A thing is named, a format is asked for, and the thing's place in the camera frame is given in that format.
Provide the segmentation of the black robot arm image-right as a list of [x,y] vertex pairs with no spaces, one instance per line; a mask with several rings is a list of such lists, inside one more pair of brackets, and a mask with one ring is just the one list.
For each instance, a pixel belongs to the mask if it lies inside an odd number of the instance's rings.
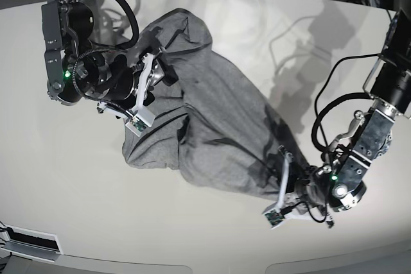
[[[354,112],[348,131],[337,135],[328,145],[321,145],[317,132],[325,115],[333,108],[354,99],[371,100],[366,112]],[[384,155],[392,140],[397,117],[410,105],[410,9],[402,5],[390,23],[389,30],[369,73],[362,92],[344,94],[328,104],[317,116],[311,139],[322,153],[321,167],[305,172],[295,183],[292,199],[279,210],[284,218],[313,218],[333,224],[330,211],[352,209],[367,188],[363,178],[371,164]]]

